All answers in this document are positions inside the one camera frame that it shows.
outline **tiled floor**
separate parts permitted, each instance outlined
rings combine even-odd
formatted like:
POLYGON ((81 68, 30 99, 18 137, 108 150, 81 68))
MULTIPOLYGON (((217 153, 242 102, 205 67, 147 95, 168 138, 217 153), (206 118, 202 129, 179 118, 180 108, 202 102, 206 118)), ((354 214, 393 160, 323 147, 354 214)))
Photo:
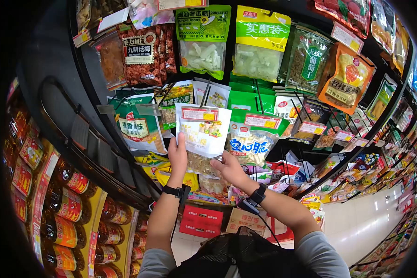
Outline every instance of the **tiled floor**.
MULTIPOLYGON (((395 186, 343 204, 324 206, 326 214, 323 231, 348 266, 376 247, 400 221, 402 214, 395 210, 400 194, 400 186, 395 186), (390 196, 388 201, 385 200, 386 195, 390 196)), ((172 249, 176 263, 180 265, 193 256, 200 243, 206 239, 183 234, 178 230, 179 227, 176 227, 172 249)), ((294 243, 285 242, 281 247, 293 249, 294 243)))

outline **person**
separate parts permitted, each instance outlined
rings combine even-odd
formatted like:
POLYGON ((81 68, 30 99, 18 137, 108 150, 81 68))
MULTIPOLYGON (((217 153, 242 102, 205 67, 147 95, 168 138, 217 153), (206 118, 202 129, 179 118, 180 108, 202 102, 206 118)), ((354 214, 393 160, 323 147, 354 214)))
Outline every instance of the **person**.
MULTIPOLYGON (((182 186, 187 171, 187 151, 183 133, 170 141, 168 157, 172 174, 167 186, 182 186)), ((242 170, 238 160, 224 151, 222 162, 210 164, 223 178, 251 195, 259 185, 242 170)), ((179 199, 162 193, 148 221, 145 254, 137 278, 159 277, 350 277, 349 269, 327 242, 309 210, 297 200, 269 189, 260 206, 294 232, 295 250, 274 245, 247 227, 236 234, 208 240, 179 267, 173 258, 171 234, 178 214, 179 199)))

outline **orange snack package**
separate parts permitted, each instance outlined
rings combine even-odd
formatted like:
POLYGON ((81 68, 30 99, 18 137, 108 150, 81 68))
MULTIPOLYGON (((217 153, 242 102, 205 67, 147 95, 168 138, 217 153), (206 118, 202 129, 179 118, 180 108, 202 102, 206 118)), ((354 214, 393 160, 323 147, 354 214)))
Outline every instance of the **orange snack package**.
POLYGON ((368 64, 367 59, 337 42, 318 86, 318 99, 347 114, 354 114, 371 80, 372 71, 374 65, 368 64))

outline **gray sleeve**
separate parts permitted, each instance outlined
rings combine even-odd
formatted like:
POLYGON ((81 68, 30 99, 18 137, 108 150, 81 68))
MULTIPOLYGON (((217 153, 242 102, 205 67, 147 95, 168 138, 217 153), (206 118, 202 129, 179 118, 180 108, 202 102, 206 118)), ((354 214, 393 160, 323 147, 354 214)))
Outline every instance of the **gray sleeve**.
POLYGON ((327 242, 323 232, 315 231, 304 236, 295 254, 323 278, 350 278, 346 263, 327 242))
POLYGON ((137 278, 166 277, 174 268, 176 268, 175 258, 167 251, 159 248, 148 249, 144 253, 137 278))

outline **left hand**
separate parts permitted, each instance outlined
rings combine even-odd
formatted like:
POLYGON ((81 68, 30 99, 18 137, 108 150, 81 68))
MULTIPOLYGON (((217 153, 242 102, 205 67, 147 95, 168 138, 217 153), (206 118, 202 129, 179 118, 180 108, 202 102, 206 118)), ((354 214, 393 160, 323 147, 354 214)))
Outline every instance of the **left hand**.
POLYGON ((178 134, 179 145, 172 138, 168 146, 168 158, 172 165, 172 176, 176 176, 183 180, 185 172, 187 172, 187 151, 185 150, 185 136, 183 132, 178 134))

